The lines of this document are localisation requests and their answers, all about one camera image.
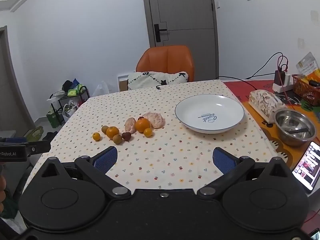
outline red cable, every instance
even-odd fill
[[[313,218],[316,216],[316,214],[318,214],[319,211],[320,211],[320,208],[319,208],[319,210],[318,210],[311,218],[309,218],[308,220],[304,221],[303,224],[305,224],[305,223],[307,223],[308,221],[310,221],[311,219],[313,219]]]
[[[294,107],[293,107],[293,105],[291,104],[288,96],[287,96],[287,93],[284,91],[283,83],[282,83],[281,76],[280,76],[280,71],[278,71],[278,75],[279,75],[279,79],[280,79],[280,82],[281,82],[281,86],[282,86],[282,89],[283,89],[285,98],[286,98],[287,101],[289,102],[289,104],[290,104],[290,106],[292,107],[292,109],[295,110]],[[308,220],[304,221],[303,224],[305,224],[305,223],[307,223],[308,221],[310,221],[311,219],[313,219],[313,218],[316,216],[316,214],[319,213],[319,211],[320,211],[320,208],[319,208],[319,210],[318,210],[311,218],[309,218]]]

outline plate rim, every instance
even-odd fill
[[[194,95],[194,96],[191,96],[191,97],[202,96],[202,95],[221,96],[221,97],[229,98],[229,99],[235,101],[237,104],[239,104],[239,105],[241,106],[242,111],[243,111],[242,118],[240,119],[239,122],[241,122],[241,120],[243,119],[243,117],[244,117],[244,109],[243,109],[243,106],[242,106],[239,102],[237,102],[236,100],[234,100],[233,98],[226,97],[226,96],[223,96],[223,95],[218,95],[218,94],[200,94],[200,95]],[[236,123],[236,124],[234,124],[234,125],[231,125],[231,126],[229,126],[229,127],[223,128],[223,129],[201,129],[201,128],[196,128],[196,127],[193,127],[193,126],[191,126],[191,125],[186,124],[185,122],[183,122],[183,121],[181,121],[181,120],[179,119],[179,117],[177,116],[176,109],[177,109],[177,106],[178,106],[182,101],[184,101],[184,100],[186,100],[186,99],[188,99],[188,98],[191,98],[191,97],[187,97],[187,98],[181,100],[178,104],[176,104],[176,107],[174,108],[174,114],[176,115],[177,119],[178,119],[180,122],[182,122],[184,125],[187,125],[187,126],[189,126],[189,127],[191,127],[191,128],[198,129],[198,130],[202,130],[202,131],[220,131],[220,130],[225,130],[225,129],[232,128],[232,127],[236,126],[236,125],[239,123],[239,122],[238,122],[238,123]]]

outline chair backrest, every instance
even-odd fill
[[[185,45],[147,49],[136,68],[137,72],[156,71],[175,74],[185,71],[189,82],[194,81],[194,66],[190,50]]]

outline small fruit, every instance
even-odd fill
[[[102,131],[104,134],[106,134],[108,128],[109,128],[108,126],[104,125],[104,126],[102,126],[101,131]]]
[[[97,142],[100,141],[101,136],[98,132],[93,133],[92,138]]]
[[[106,135],[112,140],[115,135],[119,134],[119,129],[115,126],[108,127]]]
[[[122,138],[125,140],[125,141],[130,141],[130,139],[131,139],[131,133],[130,132],[124,132],[123,134],[122,134]]]
[[[112,140],[113,140],[113,142],[115,143],[115,144],[120,144],[120,143],[122,143],[122,137],[121,137],[121,135],[119,135],[119,134],[116,134],[113,138],[112,138]]]
[[[143,131],[143,134],[145,137],[150,137],[152,135],[152,130],[151,128],[146,128],[144,131]]]
[[[150,128],[150,122],[146,118],[142,118],[136,122],[136,129],[138,132],[143,133],[145,129]]]

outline door frame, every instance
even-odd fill
[[[150,7],[150,0],[143,0],[144,3],[144,10],[146,13],[146,21],[147,21],[147,30],[149,36],[149,44],[150,48],[156,46],[156,40],[153,30],[153,22],[152,22],[152,15],[151,15],[151,7]],[[216,6],[214,0],[211,0],[213,5],[213,28],[214,28],[214,45],[215,45],[215,63],[216,63],[216,78],[219,76],[219,43],[218,43],[218,29],[217,29],[217,14],[216,14]]]
[[[27,123],[29,130],[34,129],[36,128],[35,123],[33,122],[31,115],[27,109],[27,106],[23,100],[23,97],[16,79],[16,75],[14,73],[10,49],[9,49],[7,26],[0,27],[0,42],[1,42],[0,48],[2,48],[2,54],[3,54],[3,60],[4,60],[4,68],[8,76],[8,81],[12,89],[14,99],[16,100],[17,106],[20,108],[22,117]]]

